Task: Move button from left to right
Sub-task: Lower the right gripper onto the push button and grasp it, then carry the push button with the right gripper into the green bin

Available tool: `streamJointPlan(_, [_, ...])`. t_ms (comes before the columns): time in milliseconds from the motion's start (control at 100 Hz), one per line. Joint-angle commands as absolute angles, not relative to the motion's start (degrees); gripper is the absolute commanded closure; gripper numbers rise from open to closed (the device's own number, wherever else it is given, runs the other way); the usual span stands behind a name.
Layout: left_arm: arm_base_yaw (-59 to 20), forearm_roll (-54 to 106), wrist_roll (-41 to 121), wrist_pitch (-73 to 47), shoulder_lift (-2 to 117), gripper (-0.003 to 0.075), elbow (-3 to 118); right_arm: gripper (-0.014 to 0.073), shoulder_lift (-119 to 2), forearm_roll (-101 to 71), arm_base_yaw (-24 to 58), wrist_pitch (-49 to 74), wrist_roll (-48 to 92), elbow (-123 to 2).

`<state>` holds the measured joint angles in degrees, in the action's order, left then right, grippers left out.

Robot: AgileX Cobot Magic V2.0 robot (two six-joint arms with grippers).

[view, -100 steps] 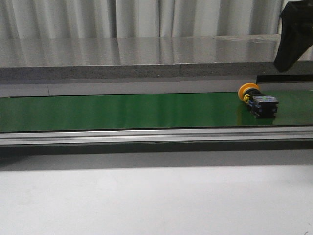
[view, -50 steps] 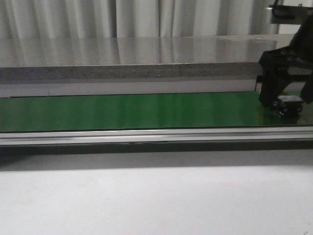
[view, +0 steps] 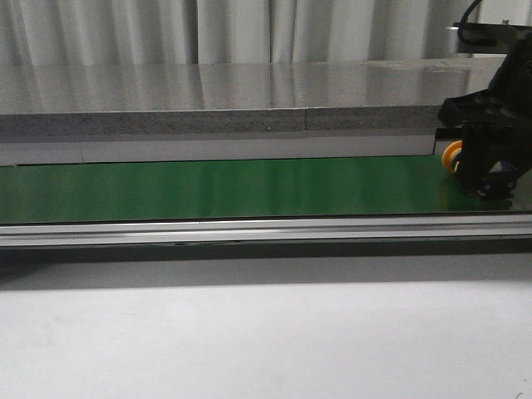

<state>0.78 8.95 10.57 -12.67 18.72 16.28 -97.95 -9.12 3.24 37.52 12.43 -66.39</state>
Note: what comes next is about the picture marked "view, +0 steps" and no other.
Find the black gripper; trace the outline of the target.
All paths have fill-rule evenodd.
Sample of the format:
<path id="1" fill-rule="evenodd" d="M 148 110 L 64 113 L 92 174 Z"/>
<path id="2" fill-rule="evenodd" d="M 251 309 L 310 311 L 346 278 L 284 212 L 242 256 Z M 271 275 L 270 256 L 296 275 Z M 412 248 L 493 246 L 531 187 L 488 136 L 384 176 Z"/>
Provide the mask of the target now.
<path id="1" fill-rule="evenodd" d="M 461 133 L 458 180 L 472 197 L 512 195 L 531 169 L 531 48 L 509 53 L 487 88 L 447 98 L 438 119 Z M 497 188 L 490 171 L 497 166 Z"/>

